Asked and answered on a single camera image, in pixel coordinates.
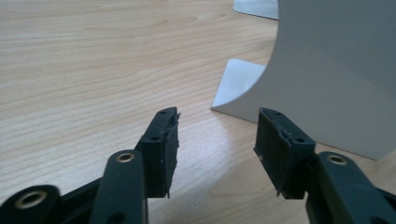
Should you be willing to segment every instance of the gray plastic object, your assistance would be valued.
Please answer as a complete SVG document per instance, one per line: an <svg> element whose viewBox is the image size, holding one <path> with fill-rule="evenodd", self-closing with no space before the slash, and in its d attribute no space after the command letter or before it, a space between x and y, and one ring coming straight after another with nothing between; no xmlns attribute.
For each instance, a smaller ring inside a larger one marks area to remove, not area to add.
<svg viewBox="0 0 396 224"><path fill-rule="evenodd" d="M235 0L233 10L273 20L279 19L277 0Z"/></svg>
<svg viewBox="0 0 396 224"><path fill-rule="evenodd" d="M288 114L316 141L379 159L396 148L396 1L279 0L266 67L230 60L212 109Z"/></svg>

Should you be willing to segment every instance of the wood grain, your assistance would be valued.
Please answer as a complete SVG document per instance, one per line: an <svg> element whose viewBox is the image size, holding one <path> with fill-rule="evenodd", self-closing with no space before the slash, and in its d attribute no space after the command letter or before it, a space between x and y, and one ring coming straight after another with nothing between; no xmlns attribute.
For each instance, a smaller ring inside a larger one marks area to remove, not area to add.
<svg viewBox="0 0 396 224"><path fill-rule="evenodd" d="M33 185L65 194L94 180L175 105L171 199L149 200L150 223L308 223L303 201L276 197L252 150L256 125L209 109L228 59L268 63L276 41L277 21L232 6L2 1L0 203ZM382 161L342 153L396 193L396 153Z"/></svg>

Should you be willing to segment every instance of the metal ring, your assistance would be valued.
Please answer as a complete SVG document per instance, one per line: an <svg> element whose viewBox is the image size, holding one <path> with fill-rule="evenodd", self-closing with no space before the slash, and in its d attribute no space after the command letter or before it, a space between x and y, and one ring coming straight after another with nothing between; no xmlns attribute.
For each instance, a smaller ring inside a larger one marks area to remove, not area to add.
<svg viewBox="0 0 396 224"><path fill-rule="evenodd" d="M16 202L15 206L19 209L26 209L36 206L47 198L47 193L44 190L35 190L22 195Z"/></svg>
<svg viewBox="0 0 396 224"><path fill-rule="evenodd" d="M335 163L337 165L347 165L347 161L339 156L335 156L335 155L330 155L327 157L327 160L329 160L332 163Z"/></svg>
<svg viewBox="0 0 396 224"><path fill-rule="evenodd" d="M128 162L128 161L131 161L133 159L134 159L134 154L129 153L129 152L128 153L122 153L116 158L116 160L118 162Z"/></svg>

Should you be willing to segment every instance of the light wood surface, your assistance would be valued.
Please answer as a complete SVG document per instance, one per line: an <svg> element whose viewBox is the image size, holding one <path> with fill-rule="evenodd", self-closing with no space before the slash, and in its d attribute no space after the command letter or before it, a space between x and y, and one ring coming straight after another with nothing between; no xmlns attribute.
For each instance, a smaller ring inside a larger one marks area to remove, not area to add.
<svg viewBox="0 0 396 224"><path fill-rule="evenodd" d="M276 197L252 150L256 125L209 109L227 60L267 63L276 40L277 21L232 5L2 1L0 203L33 185L65 194L93 181L175 105L171 199L149 200L150 223L308 223L304 201ZM342 153L396 193L396 153L381 161Z"/></svg>

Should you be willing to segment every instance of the hole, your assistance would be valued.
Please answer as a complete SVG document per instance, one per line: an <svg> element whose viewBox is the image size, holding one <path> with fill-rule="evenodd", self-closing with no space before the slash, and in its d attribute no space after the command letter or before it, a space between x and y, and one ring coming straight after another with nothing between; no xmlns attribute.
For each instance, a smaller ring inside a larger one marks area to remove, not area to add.
<svg viewBox="0 0 396 224"><path fill-rule="evenodd" d="M121 224L125 221L125 215L123 213L115 213L107 219L107 224Z"/></svg>
<svg viewBox="0 0 396 224"><path fill-rule="evenodd" d="M389 222L382 217L370 217L370 222L373 224L389 224Z"/></svg>
<svg viewBox="0 0 396 224"><path fill-rule="evenodd" d="M26 209L40 204L46 199L47 193L43 190L36 190L22 195L15 206L19 209Z"/></svg>
<svg viewBox="0 0 396 224"><path fill-rule="evenodd" d="M134 159L134 154L132 153L123 153L117 157L118 162L127 162Z"/></svg>
<svg viewBox="0 0 396 224"><path fill-rule="evenodd" d="M338 165L347 165L347 161L339 156L330 155L327 159Z"/></svg>

